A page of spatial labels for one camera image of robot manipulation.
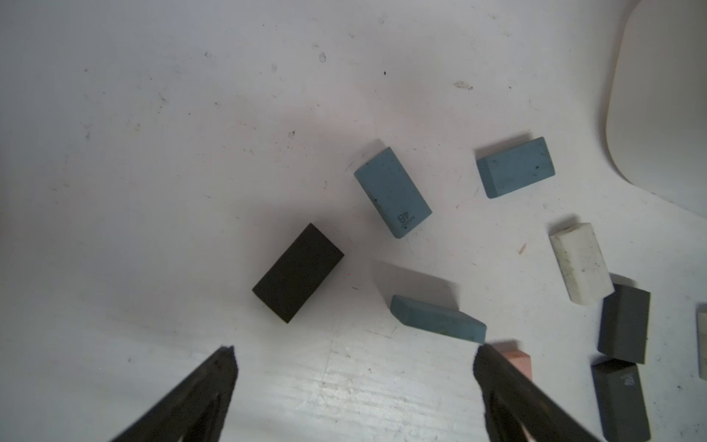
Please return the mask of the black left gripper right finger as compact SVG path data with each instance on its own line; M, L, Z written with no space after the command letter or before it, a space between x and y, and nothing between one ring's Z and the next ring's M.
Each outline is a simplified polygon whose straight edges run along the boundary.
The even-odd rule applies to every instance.
M596 438L506 360L479 347L473 363L491 441L595 441Z

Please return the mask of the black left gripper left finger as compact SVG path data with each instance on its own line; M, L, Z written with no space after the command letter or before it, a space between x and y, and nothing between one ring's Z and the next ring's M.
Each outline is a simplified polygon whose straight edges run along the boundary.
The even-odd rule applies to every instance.
M235 350L222 346L117 441L219 440L239 374Z

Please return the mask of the pink eraser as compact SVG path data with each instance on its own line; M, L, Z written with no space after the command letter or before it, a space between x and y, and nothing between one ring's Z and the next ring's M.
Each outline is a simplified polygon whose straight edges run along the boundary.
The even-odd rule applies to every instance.
M504 351L502 356L526 378L532 379L532 363L530 355L516 349Z

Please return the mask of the blue eraser edge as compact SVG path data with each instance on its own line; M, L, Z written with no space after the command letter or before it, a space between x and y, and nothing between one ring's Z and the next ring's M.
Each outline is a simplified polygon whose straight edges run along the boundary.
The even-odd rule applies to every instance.
M486 341L487 326L461 311L395 295L390 312L402 324L415 329L476 344Z

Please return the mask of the black eraser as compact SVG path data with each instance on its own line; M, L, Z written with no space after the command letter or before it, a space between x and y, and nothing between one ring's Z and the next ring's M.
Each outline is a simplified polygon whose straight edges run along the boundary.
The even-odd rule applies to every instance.
M252 291L289 323L342 258L344 253L309 224Z

